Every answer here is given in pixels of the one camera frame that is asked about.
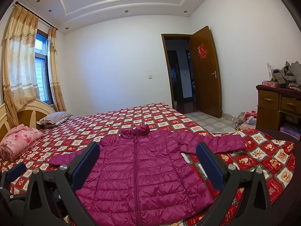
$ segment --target pink blanket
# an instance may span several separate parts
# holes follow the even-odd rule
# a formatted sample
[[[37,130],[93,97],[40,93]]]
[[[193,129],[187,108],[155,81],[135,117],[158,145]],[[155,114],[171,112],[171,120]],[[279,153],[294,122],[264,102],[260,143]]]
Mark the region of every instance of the pink blanket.
[[[35,128],[24,124],[14,127],[0,142],[0,155],[4,160],[15,160],[35,146],[41,137],[44,137],[44,133]]]

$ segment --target jacket collar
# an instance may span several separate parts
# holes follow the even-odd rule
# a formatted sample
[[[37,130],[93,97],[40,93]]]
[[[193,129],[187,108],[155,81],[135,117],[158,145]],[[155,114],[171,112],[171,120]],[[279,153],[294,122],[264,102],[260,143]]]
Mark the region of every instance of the jacket collar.
[[[136,127],[135,129],[123,129],[121,130],[120,136],[125,139],[132,139],[134,136],[146,136],[150,133],[150,128],[148,125],[144,125],[141,127]]]

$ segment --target door handle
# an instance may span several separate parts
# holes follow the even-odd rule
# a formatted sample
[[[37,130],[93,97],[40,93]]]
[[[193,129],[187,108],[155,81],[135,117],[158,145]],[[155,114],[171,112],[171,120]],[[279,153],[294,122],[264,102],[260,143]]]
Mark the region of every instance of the door handle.
[[[297,107],[297,105],[294,105],[292,103],[286,103],[286,104],[289,105],[289,106],[292,106],[292,107]]]
[[[214,73],[212,73],[211,75],[215,75],[215,79],[217,79],[217,77],[216,77],[216,71],[214,71]]]

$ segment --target window pane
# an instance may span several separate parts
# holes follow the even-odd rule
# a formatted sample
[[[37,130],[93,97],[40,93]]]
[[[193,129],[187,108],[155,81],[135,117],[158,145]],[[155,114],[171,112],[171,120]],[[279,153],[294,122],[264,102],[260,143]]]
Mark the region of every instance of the window pane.
[[[47,54],[47,38],[37,34],[35,52],[43,55]]]
[[[37,83],[40,93],[40,100],[43,102],[49,102],[49,97],[47,96],[46,91],[46,83],[45,83],[45,60],[36,57],[35,58],[36,63],[36,76],[37,76]]]

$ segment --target jacket zipper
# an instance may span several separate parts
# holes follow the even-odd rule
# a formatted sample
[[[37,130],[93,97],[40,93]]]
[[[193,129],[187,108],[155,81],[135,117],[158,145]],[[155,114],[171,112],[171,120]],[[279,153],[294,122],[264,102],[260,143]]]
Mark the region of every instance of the jacket zipper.
[[[134,132],[134,158],[135,158],[135,169],[134,169],[134,184],[135,184],[135,208],[137,216],[137,226],[142,226],[140,212],[139,212],[139,200],[138,200],[138,185],[137,185],[137,143],[136,143],[136,129]]]

